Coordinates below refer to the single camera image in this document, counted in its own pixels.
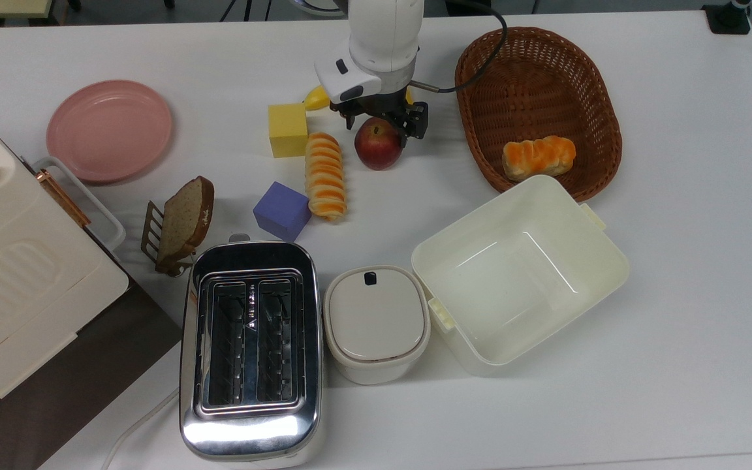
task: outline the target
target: black cable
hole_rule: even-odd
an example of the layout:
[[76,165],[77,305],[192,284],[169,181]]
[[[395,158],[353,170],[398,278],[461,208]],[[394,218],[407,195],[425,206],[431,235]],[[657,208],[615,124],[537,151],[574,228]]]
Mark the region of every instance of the black cable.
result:
[[245,2],[245,15],[242,16],[242,21],[248,21],[248,15],[251,15],[251,0]]
[[220,18],[220,23],[222,23],[225,20],[226,16],[228,16],[228,12],[230,12],[230,8],[234,6],[235,2],[236,0],[230,0],[230,3],[228,3],[228,8],[226,8],[225,12],[222,13],[222,18]]
[[498,42],[498,45],[495,46],[495,48],[492,50],[492,53],[489,54],[489,57],[487,57],[486,62],[483,62],[483,65],[480,66],[478,71],[475,72],[475,74],[472,75],[471,78],[466,80],[464,83],[459,84],[458,86],[453,86],[451,88],[437,89],[437,93],[453,93],[463,88],[466,88],[467,86],[470,86],[472,83],[477,82],[478,78],[480,78],[484,74],[484,72],[486,72],[486,68],[489,67],[489,64],[492,63],[492,60],[495,59],[495,56],[498,55],[498,51],[500,51],[501,48],[504,46],[504,44],[507,42],[507,21],[505,21],[504,17],[502,17],[498,12],[496,12],[492,8],[487,7],[486,5],[482,5],[480,3],[471,2],[469,0],[445,0],[445,1],[447,1],[448,3],[456,3],[457,5],[462,5],[464,7],[475,8],[477,10],[480,10],[481,12],[489,13],[495,18],[498,18],[498,21],[501,22],[501,41]]

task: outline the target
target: apple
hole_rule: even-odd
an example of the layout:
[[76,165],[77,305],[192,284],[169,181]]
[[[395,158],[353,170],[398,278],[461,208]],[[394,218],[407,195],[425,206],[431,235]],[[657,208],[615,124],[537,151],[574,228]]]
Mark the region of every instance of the apple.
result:
[[402,154],[400,134],[384,119],[372,117],[356,133],[356,153],[364,166],[384,170],[399,160]]

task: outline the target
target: container lid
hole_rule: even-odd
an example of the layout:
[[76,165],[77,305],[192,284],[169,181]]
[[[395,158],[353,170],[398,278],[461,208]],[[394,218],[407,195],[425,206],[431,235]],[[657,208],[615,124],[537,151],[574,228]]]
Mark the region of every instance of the container lid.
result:
[[399,359],[414,353],[427,333],[421,288],[394,266],[358,268],[337,277],[326,291],[324,314],[338,360]]

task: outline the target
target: pink plate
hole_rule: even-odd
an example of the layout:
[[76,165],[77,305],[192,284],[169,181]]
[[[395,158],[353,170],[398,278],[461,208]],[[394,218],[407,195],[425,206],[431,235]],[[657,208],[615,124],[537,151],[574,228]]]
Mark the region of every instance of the pink plate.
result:
[[109,80],[90,84],[59,105],[45,145],[77,178],[105,184],[158,160],[172,130],[170,108],[158,93],[137,82]]

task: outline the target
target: brown basket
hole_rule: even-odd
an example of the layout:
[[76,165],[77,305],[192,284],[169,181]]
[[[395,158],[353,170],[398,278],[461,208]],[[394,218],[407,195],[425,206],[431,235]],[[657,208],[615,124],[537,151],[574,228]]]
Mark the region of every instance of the brown basket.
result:
[[[469,149],[490,185],[503,193],[516,185],[501,160],[507,142],[567,137],[576,145],[576,160],[556,179],[577,202],[587,200],[609,184],[623,151],[603,78],[590,57],[555,33],[507,31],[483,77],[457,92]],[[472,77],[499,41],[501,30],[472,42],[457,62],[454,83]]]

